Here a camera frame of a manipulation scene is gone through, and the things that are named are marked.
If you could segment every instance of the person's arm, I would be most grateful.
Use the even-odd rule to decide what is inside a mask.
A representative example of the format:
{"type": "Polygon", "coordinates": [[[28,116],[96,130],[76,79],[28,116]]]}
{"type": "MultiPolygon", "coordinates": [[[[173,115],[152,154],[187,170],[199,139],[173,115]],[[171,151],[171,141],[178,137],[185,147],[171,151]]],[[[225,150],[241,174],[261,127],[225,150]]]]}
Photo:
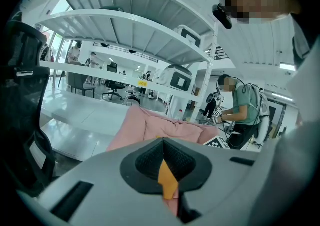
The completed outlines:
{"type": "Polygon", "coordinates": [[[239,112],[231,115],[223,114],[221,116],[223,121],[243,121],[248,116],[248,105],[239,106],[239,112]]]}
{"type": "Polygon", "coordinates": [[[233,108],[230,108],[230,109],[222,111],[222,115],[230,115],[230,114],[233,114],[233,113],[234,113],[234,109],[233,108]]]}

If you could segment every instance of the black chair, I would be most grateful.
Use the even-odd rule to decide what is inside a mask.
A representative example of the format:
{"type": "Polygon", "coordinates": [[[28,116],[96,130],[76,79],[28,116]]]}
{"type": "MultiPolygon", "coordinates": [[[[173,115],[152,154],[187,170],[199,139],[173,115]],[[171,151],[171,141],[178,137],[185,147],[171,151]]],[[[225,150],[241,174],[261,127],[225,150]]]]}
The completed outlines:
{"type": "MultiPolygon", "coordinates": [[[[82,66],[79,61],[70,61],[70,64],[82,66]]],[[[77,93],[77,89],[82,90],[82,95],[86,95],[86,91],[93,90],[93,98],[95,98],[95,88],[96,86],[92,86],[91,84],[86,83],[87,75],[82,75],[78,73],[68,72],[68,82],[71,85],[71,92],[75,88],[75,93],[77,93]]]]}
{"type": "MultiPolygon", "coordinates": [[[[111,72],[115,72],[115,73],[116,73],[116,72],[118,71],[117,67],[118,67],[117,63],[111,62],[110,65],[107,65],[107,66],[106,66],[106,69],[107,69],[108,71],[111,71],[111,72]]],[[[108,88],[111,88],[111,89],[112,89],[112,92],[102,93],[102,97],[104,97],[104,94],[108,94],[108,95],[111,94],[110,100],[112,100],[113,95],[119,96],[121,100],[123,99],[123,97],[122,97],[119,93],[117,93],[116,91],[117,91],[118,89],[123,89],[123,88],[125,87],[125,85],[123,85],[123,84],[117,84],[117,83],[116,83],[115,81],[113,81],[113,80],[106,80],[105,86],[107,86],[108,88]]]]}
{"type": "Polygon", "coordinates": [[[53,180],[56,164],[48,137],[40,128],[41,106],[50,69],[40,67],[47,41],[35,28],[9,21],[0,60],[0,139],[2,160],[15,187],[38,196],[53,180]]]}

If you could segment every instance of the window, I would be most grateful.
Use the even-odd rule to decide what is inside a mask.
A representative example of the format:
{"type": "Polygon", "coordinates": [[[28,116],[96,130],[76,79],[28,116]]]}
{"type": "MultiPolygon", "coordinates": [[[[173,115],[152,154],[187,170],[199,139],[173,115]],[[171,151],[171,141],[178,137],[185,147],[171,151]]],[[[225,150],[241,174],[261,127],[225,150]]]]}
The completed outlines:
{"type": "Polygon", "coordinates": [[[68,55],[68,51],[70,48],[70,43],[72,42],[72,40],[65,40],[62,46],[62,50],[61,50],[61,56],[59,58],[59,63],[65,63],[66,62],[66,57],[68,55]]]}
{"type": "Polygon", "coordinates": [[[43,34],[46,36],[46,38],[47,38],[46,43],[47,43],[47,44],[50,44],[51,39],[52,39],[52,37],[54,36],[54,32],[53,32],[52,30],[48,29],[48,30],[43,31],[42,33],[43,33],[43,34]]]}
{"type": "Polygon", "coordinates": [[[53,49],[53,57],[54,57],[54,61],[57,61],[57,54],[58,54],[58,49],[59,49],[59,45],[62,41],[62,36],[59,34],[55,34],[53,42],[52,42],[52,49],[53,49]]]}

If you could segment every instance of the ceiling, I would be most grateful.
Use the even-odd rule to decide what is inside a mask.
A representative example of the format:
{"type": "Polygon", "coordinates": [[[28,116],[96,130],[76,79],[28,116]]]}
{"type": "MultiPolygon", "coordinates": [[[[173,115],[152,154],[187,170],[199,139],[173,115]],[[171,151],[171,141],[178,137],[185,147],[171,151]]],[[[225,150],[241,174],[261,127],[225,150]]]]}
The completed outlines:
{"type": "MultiPolygon", "coordinates": [[[[216,18],[212,5],[219,0],[181,0],[202,14],[212,25],[216,18]]],[[[266,88],[286,94],[286,83],[294,75],[280,69],[280,62],[293,64],[292,38],[294,27],[291,16],[260,24],[234,24],[227,30],[219,27],[217,42],[226,51],[237,73],[245,78],[260,78],[266,88]]]]}
{"type": "Polygon", "coordinates": [[[146,67],[145,64],[139,63],[137,61],[130,60],[130,59],[127,59],[127,58],[124,58],[124,57],[119,57],[119,56],[106,54],[106,53],[97,52],[96,56],[99,59],[101,59],[102,61],[105,61],[108,65],[111,63],[111,59],[113,59],[113,61],[116,62],[118,64],[118,66],[120,66],[120,67],[125,67],[125,68],[130,68],[130,69],[136,70],[138,68],[138,66],[140,66],[139,69],[141,71],[144,71],[145,67],[146,67]]]}

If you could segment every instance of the black slot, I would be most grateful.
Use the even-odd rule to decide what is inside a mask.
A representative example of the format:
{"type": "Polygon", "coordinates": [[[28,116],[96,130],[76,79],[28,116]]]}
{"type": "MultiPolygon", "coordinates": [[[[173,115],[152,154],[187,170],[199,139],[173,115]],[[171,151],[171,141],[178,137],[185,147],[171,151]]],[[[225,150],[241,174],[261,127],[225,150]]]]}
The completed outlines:
{"type": "Polygon", "coordinates": [[[236,157],[236,156],[230,158],[230,161],[238,163],[238,164],[248,165],[248,166],[253,166],[253,164],[255,163],[254,160],[246,159],[246,158],[242,158],[242,157],[236,157]]]}
{"type": "Polygon", "coordinates": [[[184,193],[180,192],[177,217],[181,220],[181,222],[187,224],[201,216],[201,213],[199,213],[197,210],[190,209],[184,193]]]}
{"type": "Polygon", "coordinates": [[[80,181],[69,193],[52,209],[51,213],[61,220],[69,221],[81,202],[89,193],[93,184],[80,181]]]}

